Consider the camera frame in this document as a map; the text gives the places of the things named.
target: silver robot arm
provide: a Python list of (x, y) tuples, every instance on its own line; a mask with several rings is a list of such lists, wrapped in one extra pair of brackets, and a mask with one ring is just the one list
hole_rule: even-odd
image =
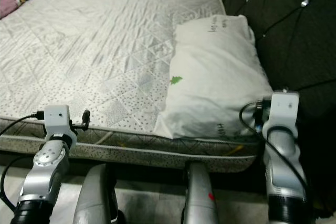
[(83, 124), (72, 125), (69, 106), (53, 105), (44, 110), (46, 143), (34, 156), (34, 165), (28, 173), (11, 224), (49, 223), (61, 187), (69, 168), (69, 150), (75, 146), (75, 128), (86, 130), (90, 112), (85, 111)]
[[(275, 92), (272, 95), (269, 119), (262, 128), (265, 139), (306, 178), (299, 162), (300, 148), (296, 144), (295, 126), (299, 104), (297, 93)], [(269, 223), (310, 223), (307, 192), (298, 176), (268, 145), (265, 147), (266, 186)]]

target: mattress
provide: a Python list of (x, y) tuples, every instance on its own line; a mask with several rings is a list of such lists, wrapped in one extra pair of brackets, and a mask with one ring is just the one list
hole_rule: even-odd
[[(216, 170), (246, 168), (253, 137), (170, 140), (152, 133), (165, 103), (176, 25), (224, 13), (221, 0), (28, 1), (0, 21), (1, 128), (46, 105), (67, 104), (74, 122), (91, 111), (74, 157), (148, 165), (157, 155), (161, 161), (150, 165), (166, 167), (217, 157), (245, 166), (212, 163)], [(0, 148), (34, 152), (43, 136), (41, 123), (28, 121), (1, 137)], [(248, 147), (235, 152), (242, 144)]]

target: bed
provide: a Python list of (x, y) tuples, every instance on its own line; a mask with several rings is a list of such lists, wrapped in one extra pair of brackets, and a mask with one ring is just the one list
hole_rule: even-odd
[[(296, 18), (305, 18), (305, 24), (308, 14), (315, 18), (313, 24), (322, 22), (321, 18), (312, 14), (313, 11), (302, 11), (300, 15), (295, 12), (302, 10), (303, 0), (223, 2), (228, 14), (247, 16), (272, 87), (300, 91), (300, 127), (310, 130), (301, 132), (309, 135), (314, 123), (328, 122), (328, 112), (336, 108), (333, 58), (318, 60), (320, 68), (312, 69), (316, 47), (311, 50), (306, 41), (314, 37), (304, 31), (307, 25), (296, 29)], [(307, 10), (317, 8), (308, 5)], [(152, 133), (155, 115), (164, 106), (169, 62), (174, 54), (175, 26), (191, 19), (224, 14), (225, 9), (222, 0), (28, 1), (0, 22), (0, 35), (5, 38), (0, 41), (2, 56), (7, 56), (1, 72), (0, 85), (4, 91), (0, 103), (1, 127), (51, 101), (66, 101), (71, 117), (78, 121), (83, 107), (97, 102), (91, 111), (90, 130), (79, 134), (79, 144), (72, 150), (72, 157), (173, 168), (183, 168), (187, 160), (193, 159), (205, 162), (212, 172), (245, 170), (259, 150), (258, 141), (252, 136), (172, 140)], [(128, 21), (118, 18), (119, 13), (128, 14)], [(115, 30), (109, 26), (108, 18), (115, 20)], [(328, 39), (334, 36), (332, 26), (323, 22), (322, 25), (324, 34), (320, 36), (324, 39), (318, 38), (318, 48), (326, 48), (326, 45), (332, 48), (334, 44)], [(293, 27), (300, 36), (293, 37)], [(295, 54), (289, 54), (288, 48), (295, 48)], [(113, 65), (104, 57), (111, 50), (116, 55)], [(328, 55), (326, 50), (319, 53)], [(10, 61), (17, 55), (20, 60)], [(34, 62), (28, 60), (31, 55)], [(55, 59), (61, 61), (61, 65), (55, 67)], [(87, 61), (94, 64), (95, 71), (88, 71)], [(66, 78), (62, 75), (63, 68), (67, 69)], [(121, 69), (130, 74), (119, 75)], [(104, 81), (112, 80), (113, 89), (98, 85), (101, 82), (97, 83), (97, 75), (107, 77)], [(0, 138), (0, 148), (34, 153), (43, 135), (39, 122), (18, 124)]]

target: white mattress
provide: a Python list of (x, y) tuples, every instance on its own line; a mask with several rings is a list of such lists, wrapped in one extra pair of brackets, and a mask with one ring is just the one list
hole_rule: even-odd
[(220, 0), (30, 0), (0, 21), (0, 115), (65, 103), (79, 121), (150, 133), (164, 106), (176, 24)]

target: black headboard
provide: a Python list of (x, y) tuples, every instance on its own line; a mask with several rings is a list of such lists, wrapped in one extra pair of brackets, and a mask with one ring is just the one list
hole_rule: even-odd
[(223, 2), (228, 15), (247, 17), (273, 89), (299, 91), (301, 118), (336, 111), (336, 0)]

